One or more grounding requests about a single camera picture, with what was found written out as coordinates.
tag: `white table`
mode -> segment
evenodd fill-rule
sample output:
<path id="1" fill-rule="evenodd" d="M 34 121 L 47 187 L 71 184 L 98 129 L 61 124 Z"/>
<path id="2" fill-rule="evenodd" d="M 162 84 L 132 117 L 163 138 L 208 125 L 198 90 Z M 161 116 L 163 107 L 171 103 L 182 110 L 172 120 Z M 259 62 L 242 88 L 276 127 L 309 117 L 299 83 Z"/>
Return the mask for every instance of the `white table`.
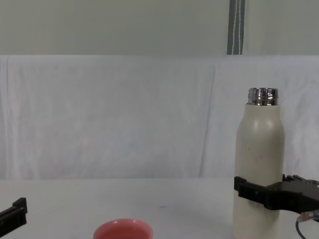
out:
<path id="1" fill-rule="evenodd" d="M 0 181 L 0 210 L 27 198 L 27 225 L 6 239 L 91 239 L 106 221 L 148 222 L 154 239 L 231 239 L 232 179 Z M 281 213 L 281 239 L 298 239 L 297 214 Z M 301 225 L 308 239 L 319 225 Z"/>

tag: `white backdrop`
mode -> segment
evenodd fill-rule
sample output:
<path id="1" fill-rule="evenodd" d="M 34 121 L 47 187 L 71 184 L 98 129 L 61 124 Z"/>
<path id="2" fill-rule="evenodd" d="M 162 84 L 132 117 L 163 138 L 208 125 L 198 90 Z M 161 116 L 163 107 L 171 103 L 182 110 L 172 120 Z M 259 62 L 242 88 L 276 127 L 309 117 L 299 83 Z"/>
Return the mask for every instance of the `white backdrop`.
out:
<path id="1" fill-rule="evenodd" d="M 231 177 L 250 87 L 278 87 L 285 172 L 319 179 L 319 57 L 0 57 L 0 178 Z"/>

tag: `pink bowl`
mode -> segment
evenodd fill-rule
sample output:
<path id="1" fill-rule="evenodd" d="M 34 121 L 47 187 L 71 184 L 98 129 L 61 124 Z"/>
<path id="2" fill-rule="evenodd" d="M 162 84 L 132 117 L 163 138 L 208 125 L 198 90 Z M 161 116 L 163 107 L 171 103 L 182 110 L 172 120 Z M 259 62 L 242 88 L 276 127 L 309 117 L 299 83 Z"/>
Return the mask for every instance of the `pink bowl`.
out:
<path id="1" fill-rule="evenodd" d="M 93 239 L 152 239 L 153 230 L 136 219 L 117 219 L 96 229 Z"/>

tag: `black clamp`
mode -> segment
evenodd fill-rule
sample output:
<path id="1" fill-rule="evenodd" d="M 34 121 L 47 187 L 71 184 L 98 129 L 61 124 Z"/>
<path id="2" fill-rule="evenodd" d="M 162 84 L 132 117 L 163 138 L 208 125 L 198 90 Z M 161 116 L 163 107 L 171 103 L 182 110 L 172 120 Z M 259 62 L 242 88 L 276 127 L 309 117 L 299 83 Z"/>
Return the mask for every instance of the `black clamp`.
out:
<path id="1" fill-rule="evenodd" d="M 0 238 L 26 224 L 26 198 L 20 198 L 12 207 L 0 212 Z"/>
<path id="2" fill-rule="evenodd" d="M 269 210 L 286 210 L 295 213 L 319 209 L 319 182 L 297 175 L 285 176 L 283 181 L 260 186 L 235 177 L 234 189 L 238 196 L 261 203 Z"/>

